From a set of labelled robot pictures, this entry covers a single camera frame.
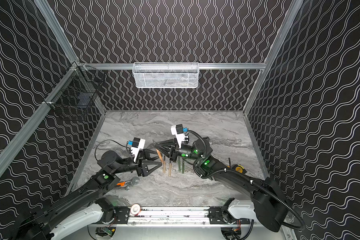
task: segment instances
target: wavy line pattern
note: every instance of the wavy line pattern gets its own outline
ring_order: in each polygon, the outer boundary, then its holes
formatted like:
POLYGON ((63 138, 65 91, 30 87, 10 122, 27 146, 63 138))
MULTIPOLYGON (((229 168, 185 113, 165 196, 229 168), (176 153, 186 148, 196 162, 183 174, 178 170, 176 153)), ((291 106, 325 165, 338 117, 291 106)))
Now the wavy line pattern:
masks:
POLYGON ((291 0, 49 0, 81 62, 264 62, 291 0))
POLYGON ((108 71, 99 96, 106 109, 236 110, 244 108, 259 70, 201 70, 199 86, 136 88, 132 71, 108 71))
POLYGON ((69 66, 33 0, 0 1, 0 153, 69 66))
POLYGON ((300 240, 360 239, 360 1, 305 1, 249 119, 300 240))
POLYGON ((62 121, 52 110, 46 116, 0 178, 4 239, 20 213, 64 196, 99 120, 95 107, 85 122, 62 121))

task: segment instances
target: black mesh basket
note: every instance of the black mesh basket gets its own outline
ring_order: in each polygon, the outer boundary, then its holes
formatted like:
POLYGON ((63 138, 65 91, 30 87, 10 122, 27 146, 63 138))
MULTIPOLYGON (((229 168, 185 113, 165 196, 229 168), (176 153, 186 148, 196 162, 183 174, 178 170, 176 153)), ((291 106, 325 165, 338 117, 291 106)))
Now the black mesh basket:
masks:
POLYGON ((105 76, 104 72, 95 68, 79 66, 49 106, 63 120, 86 120, 105 76))

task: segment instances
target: metal beam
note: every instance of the metal beam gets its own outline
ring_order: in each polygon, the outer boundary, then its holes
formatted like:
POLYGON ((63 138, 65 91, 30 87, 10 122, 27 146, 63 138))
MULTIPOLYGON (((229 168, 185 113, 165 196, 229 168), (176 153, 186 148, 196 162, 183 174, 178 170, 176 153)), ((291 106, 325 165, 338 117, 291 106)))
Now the metal beam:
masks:
MULTIPOLYGON (((53 100, 58 91, 64 86, 68 81, 69 77, 75 72, 77 65, 72 64, 71 68, 67 73, 62 77, 59 83, 54 87, 51 93, 45 98, 46 102, 53 100)), ((46 103, 41 103, 32 116, 25 122, 23 127, 19 132, 13 137, 13 139, 8 143, 4 150, 0 153, 0 177, 17 156, 21 148, 31 137, 33 132, 48 114, 51 108, 46 103)))
POLYGON ((243 116, 244 116, 245 125, 247 127, 248 133, 249 133, 251 141, 252 141, 254 152, 256 153, 257 160, 259 161, 260 168, 263 171, 264 179, 266 179, 267 177, 269 177, 269 173, 268 173, 267 167, 265 166, 263 156, 261 155, 261 151, 260 151, 259 145, 256 141, 256 137, 254 136, 251 123, 248 119, 248 116, 245 113, 243 113, 243 116))
POLYGON ((72 178, 72 181, 71 183, 69 184, 69 187, 67 189, 67 192, 65 193, 64 196, 68 195, 71 190, 73 189, 73 187, 76 185, 77 181, 79 180, 79 177, 81 175, 81 172, 83 171, 84 169, 84 166, 85 164, 87 163, 87 160, 88 160, 88 157, 91 155, 91 151, 93 149, 93 146, 95 145, 95 142, 96 142, 96 139, 97 139, 97 136, 99 135, 99 132, 100 132, 100 129, 104 123, 104 119, 105 119, 105 115, 103 114, 101 117, 100 117, 100 120, 99 122, 97 123, 97 127, 95 129, 95 131, 93 132, 93 135, 92 135, 92 138, 91 140, 89 141, 89 144, 87 146, 87 149, 85 150, 84 152, 84 156, 81 158, 81 161, 79 163, 79 166, 77 167, 77 170, 75 172, 75 175, 73 176, 72 178))
POLYGON ((289 30, 291 29, 292 23, 295 20, 296 15, 298 14, 301 6, 302 6, 303 0, 293 0, 291 2, 291 5, 289 6, 288 12, 286 13, 283 23, 281 24, 281 27, 279 29, 279 32, 273 41, 271 50, 268 53, 268 56, 266 58, 266 67, 265 69, 259 74, 252 91, 250 93, 250 96, 245 103, 244 106, 244 113, 248 114, 254 100, 256 99, 257 94, 260 91, 261 86, 263 85, 265 78, 267 77, 269 70, 271 69, 274 61, 276 60, 276 57, 279 53, 279 50, 281 49, 281 46, 284 43, 285 38, 287 37, 287 34, 289 30))
POLYGON ((68 60, 73 62, 79 62, 72 45, 69 43, 67 36, 65 35, 62 27, 60 26, 52 8, 49 6, 47 0, 34 0, 36 6, 39 8, 41 14, 45 18, 49 28, 52 30, 56 37, 56 40, 60 44, 68 60))
MULTIPOLYGON (((133 63, 80 63, 98 70, 132 70, 133 63)), ((200 70, 265 69, 265 63, 199 63, 200 70)))

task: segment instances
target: white tape roll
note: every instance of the white tape roll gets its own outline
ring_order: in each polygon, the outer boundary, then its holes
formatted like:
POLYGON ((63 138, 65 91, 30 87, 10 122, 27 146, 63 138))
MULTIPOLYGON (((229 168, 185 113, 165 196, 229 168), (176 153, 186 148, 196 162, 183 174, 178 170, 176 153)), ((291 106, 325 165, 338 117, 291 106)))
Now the white tape roll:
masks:
POLYGON ((134 205, 132 205, 132 207, 131 207, 130 213, 131 213, 132 215, 137 215, 137 214, 140 213, 140 210, 141 210, 140 205, 139 205, 139 204, 134 204, 134 205))

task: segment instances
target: yellow tape measure label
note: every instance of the yellow tape measure label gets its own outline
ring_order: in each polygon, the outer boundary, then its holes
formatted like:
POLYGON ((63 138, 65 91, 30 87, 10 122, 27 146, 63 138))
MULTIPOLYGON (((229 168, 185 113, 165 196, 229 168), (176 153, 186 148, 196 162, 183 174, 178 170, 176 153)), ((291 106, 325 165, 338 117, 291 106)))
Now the yellow tape measure label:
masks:
POLYGON ((243 173, 243 169, 241 167, 236 167, 235 169, 237 172, 243 173))

